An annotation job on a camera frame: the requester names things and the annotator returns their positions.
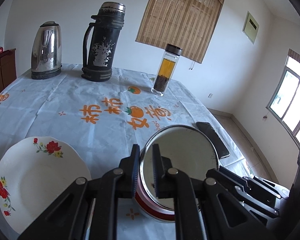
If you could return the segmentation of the glass tea bottle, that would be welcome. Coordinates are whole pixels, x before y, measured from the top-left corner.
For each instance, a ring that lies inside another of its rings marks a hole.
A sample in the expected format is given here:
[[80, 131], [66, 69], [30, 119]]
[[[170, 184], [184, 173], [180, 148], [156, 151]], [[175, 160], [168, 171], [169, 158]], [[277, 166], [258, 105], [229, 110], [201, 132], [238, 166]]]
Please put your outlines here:
[[181, 54], [181, 48], [172, 44], [166, 45], [157, 76], [151, 88], [152, 93], [160, 96], [164, 95]]

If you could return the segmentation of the light blue printed tablecloth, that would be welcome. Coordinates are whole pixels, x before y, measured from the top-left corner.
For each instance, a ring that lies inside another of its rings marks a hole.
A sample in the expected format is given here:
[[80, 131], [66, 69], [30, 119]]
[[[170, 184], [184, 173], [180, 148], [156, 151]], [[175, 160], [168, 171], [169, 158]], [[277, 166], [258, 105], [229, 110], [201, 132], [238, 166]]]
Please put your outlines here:
[[[171, 81], [163, 96], [151, 93], [151, 74], [116, 68], [109, 81], [81, 77], [81, 65], [64, 64], [62, 72], [33, 80], [25, 72], [0, 92], [0, 160], [14, 144], [30, 138], [34, 154], [66, 160], [60, 145], [71, 145], [93, 178], [119, 165], [133, 144], [144, 146], [170, 125], [208, 122], [228, 148], [221, 165], [249, 176], [248, 163], [212, 113], [179, 81]], [[12, 180], [0, 174], [0, 230], [8, 239], [18, 233], [8, 224], [20, 219]]]

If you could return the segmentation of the red enamel bowl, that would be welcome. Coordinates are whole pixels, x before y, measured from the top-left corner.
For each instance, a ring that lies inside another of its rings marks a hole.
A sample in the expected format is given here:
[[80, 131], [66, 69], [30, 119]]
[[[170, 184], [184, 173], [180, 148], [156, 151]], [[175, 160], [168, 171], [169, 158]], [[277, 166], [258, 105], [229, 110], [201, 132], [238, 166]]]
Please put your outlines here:
[[185, 125], [165, 127], [145, 143], [141, 151], [135, 201], [144, 215], [161, 222], [174, 222], [173, 199], [159, 199], [155, 195], [152, 167], [152, 146], [158, 144], [160, 154], [172, 162], [172, 167], [189, 177], [204, 180], [212, 168], [219, 168], [215, 146], [201, 131]]

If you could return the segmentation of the brown wooden sideboard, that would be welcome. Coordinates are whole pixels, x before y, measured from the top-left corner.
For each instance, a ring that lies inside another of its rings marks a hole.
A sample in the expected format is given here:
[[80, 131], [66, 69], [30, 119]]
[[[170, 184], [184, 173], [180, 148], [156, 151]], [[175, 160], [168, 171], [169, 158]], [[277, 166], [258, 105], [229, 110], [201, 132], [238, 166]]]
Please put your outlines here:
[[0, 54], [0, 93], [17, 78], [15, 52], [10, 49]]

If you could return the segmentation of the stainless steel electric kettle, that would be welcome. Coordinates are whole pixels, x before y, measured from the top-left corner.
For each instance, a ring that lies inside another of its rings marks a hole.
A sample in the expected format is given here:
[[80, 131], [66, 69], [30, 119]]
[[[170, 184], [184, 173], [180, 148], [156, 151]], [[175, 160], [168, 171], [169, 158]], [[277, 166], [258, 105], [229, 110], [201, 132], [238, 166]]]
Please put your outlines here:
[[31, 52], [31, 78], [45, 80], [61, 73], [61, 28], [54, 21], [43, 23], [36, 34]]

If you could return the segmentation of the black smartphone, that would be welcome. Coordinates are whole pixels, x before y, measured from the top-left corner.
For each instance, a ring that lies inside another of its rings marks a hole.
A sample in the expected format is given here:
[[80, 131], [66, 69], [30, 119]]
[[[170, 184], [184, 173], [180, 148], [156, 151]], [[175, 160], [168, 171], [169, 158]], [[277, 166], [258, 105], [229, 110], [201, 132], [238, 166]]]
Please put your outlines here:
[[208, 122], [196, 122], [198, 129], [204, 133], [209, 140], [212, 142], [216, 149], [219, 159], [227, 158], [230, 156], [230, 152], [226, 148], [225, 144], [222, 142], [216, 131]]

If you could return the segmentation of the bamboo window blind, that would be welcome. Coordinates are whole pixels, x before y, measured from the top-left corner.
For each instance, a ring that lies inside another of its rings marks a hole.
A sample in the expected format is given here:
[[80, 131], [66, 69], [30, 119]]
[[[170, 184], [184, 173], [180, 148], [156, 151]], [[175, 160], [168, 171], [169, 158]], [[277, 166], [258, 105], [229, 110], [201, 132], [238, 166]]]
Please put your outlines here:
[[181, 55], [202, 63], [224, 0], [149, 0], [136, 42], [164, 49], [172, 44]]

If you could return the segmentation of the wall electrical panel box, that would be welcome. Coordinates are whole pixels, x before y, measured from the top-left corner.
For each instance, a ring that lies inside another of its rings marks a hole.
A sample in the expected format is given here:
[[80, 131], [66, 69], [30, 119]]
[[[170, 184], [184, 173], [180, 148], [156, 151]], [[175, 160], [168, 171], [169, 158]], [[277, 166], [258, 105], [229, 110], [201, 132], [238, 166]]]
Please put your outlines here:
[[259, 24], [249, 11], [247, 11], [242, 31], [252, 44], [254, 44], [259, 31]]

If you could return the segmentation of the black worn thermos flask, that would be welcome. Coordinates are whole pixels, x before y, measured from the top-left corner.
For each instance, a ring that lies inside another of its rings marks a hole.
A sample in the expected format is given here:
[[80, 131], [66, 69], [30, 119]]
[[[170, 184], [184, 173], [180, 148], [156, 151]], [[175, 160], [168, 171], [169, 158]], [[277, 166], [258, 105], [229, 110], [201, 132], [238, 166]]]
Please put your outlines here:
[[98, 14], [92, 15], [83, 40], [83, 67], [81, 77], [104, 82], [112, 76], [112, 63], [124, 25], [125, 5], [104, 2]]

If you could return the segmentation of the window with frame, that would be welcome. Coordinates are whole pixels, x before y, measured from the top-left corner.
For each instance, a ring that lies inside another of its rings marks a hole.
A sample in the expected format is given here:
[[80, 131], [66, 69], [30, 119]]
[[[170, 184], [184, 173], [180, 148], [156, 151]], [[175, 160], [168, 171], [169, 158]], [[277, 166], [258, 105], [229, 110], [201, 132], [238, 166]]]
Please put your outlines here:
[[300, 145], [300, 54], [289, 49], [279, 83], [267, 109]]

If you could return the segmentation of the red flower white plate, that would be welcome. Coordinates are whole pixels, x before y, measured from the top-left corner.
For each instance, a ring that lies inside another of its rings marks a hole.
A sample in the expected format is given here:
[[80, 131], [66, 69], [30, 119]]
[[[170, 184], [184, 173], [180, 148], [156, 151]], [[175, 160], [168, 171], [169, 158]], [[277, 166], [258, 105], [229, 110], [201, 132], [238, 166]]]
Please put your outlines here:
[[76, 150], [53, 137], [28, 137], [0, 160], [0, 211], [22, 233], [77, 178], [91, 179]]

